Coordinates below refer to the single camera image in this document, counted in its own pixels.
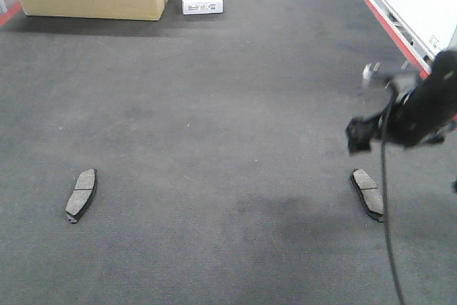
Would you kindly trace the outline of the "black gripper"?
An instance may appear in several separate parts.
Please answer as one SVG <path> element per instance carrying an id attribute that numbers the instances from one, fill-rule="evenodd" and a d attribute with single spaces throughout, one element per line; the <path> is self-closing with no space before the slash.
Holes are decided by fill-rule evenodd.
<path id="1" fill-rule="evenodd" d="M 348 152 L 369 152 L 379 140 L 404 148 L 441 144 L 456 129 L 456 51 L 439 52 L 424 80 L 415 74 L 384 74 L 393 98 L 381 112 L 354 117 L 346 127 Z"/>

